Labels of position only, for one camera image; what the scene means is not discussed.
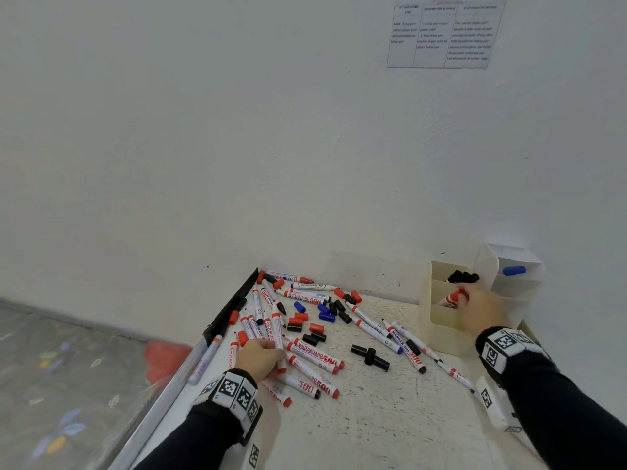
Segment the speckled table surface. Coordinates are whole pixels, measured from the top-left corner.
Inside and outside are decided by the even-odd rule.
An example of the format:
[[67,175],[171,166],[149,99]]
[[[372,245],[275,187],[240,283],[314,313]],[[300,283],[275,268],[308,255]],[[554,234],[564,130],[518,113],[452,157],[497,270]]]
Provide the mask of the speckled table surface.
[[[419,335],[416,305],[368,296],[363,299],[360,308],[373,319],[401,320]],[[283,302],[293,315],[292,300]],[[307,309],[317,316],[314,306]],[[289,408],[271,400],[263,402],[266,412],[255,433],[270,436],[257,468],[545,468],[511,435],[497,432],[470,392],[432,360],[422,356],[427,372],[421,375],[405,356],[395,355],[354,324],[341,320],[324,324],[327,340],[318,347],[343,359],[346,368],[336,376],[320,372],[340,388],[341,395],[333,400],[323,394],[314,400],[286,387],[293,401]],[[390,362],[389,371],[364,364],[363,358],[350,353],[351,344],[376,348],[377,355]],[[473,381],[482,373],[473,356],[442,358]],[[201,382],[187,385],[181,392],[138,460],[183,421],[189,403],[227,363],[228,346],[222,346]],[[299,374],[293,368],[288,371]],[[236,467],[225,458],[222,468]]]

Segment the table in paper sign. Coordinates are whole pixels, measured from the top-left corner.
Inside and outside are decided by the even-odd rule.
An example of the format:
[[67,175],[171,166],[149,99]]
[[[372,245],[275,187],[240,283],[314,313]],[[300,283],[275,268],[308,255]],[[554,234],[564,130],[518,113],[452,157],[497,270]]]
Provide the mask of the table in paper sign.
[[388,68],[487,68],[505,4],[395,6]]

